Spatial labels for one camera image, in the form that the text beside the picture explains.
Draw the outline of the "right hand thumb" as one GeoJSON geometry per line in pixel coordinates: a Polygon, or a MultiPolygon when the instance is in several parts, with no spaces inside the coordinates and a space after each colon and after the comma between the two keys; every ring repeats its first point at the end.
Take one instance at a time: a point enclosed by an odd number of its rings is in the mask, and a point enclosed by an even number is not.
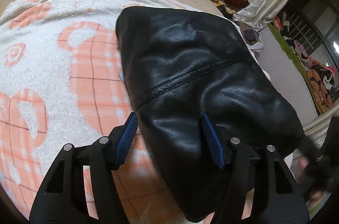
{"type": "Polygon", "coordinates": [[[293,160],[291,169],[295,176],[296,183],[304,197],[307,209],[310,212],[322,201],[324,192],[319,190],[311,163],[306,157],[301,156],[293,160]]]}

